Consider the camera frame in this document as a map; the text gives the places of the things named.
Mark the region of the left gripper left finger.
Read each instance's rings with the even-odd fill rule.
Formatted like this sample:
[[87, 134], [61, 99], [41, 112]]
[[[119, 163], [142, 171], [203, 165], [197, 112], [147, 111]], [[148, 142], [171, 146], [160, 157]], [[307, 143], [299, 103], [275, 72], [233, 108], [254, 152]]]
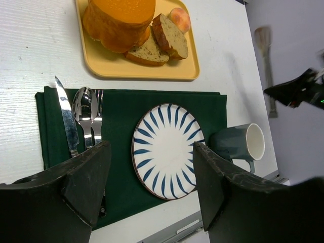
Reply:
[[40, 173], [1, 184], [1, 242], [89, 242], [111, 165], [102, 141]]

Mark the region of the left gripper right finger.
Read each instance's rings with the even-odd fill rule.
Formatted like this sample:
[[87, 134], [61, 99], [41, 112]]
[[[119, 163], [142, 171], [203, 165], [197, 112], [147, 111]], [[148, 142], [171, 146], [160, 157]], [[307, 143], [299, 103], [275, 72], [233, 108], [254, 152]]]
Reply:
[[193, 165], [210, 242], [323, 242], [323, 178], [293, 186], [251, 174], [200, 142]]

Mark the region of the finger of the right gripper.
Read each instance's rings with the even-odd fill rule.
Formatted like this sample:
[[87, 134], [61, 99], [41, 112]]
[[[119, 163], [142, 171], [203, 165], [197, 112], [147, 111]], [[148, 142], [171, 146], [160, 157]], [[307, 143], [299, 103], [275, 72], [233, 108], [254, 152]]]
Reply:
[[323, 109], [323, 70], [309, 68], [294, 80], [266, 88], [264, 93], [291, 108], [306, 102]]

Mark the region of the metal tongs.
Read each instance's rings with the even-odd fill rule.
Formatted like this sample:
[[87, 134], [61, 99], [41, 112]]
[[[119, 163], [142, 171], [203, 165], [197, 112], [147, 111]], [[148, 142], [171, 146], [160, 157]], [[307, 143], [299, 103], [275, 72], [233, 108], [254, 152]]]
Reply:
[[254, 37], [264, 63], [265, 79], [267, 87], [273, 86], [272, 67], [270, 62], [270, 46], [272, 43], [271, 28], [269, 25], [255, 29]]

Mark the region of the seeded bread slice back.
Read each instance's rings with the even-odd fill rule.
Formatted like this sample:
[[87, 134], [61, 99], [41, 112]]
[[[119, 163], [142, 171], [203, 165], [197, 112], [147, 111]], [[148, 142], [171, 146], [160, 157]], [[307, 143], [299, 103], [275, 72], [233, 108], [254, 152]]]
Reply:
[[152, 21], [152, 29], [158, 45], [171, 59], [183, 60], [188, 57], [186, 37], [166, 15], [156, 16]]

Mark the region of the round bread bun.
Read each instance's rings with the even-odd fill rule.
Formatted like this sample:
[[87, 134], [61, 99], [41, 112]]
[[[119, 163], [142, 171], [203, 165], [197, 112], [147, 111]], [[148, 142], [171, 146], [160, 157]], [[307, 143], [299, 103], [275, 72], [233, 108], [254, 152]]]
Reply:
[[169, 13], [169, 19], [182, 33], [187, 33], [191, 29], [190, 16], [183, 8], [173, 8]]

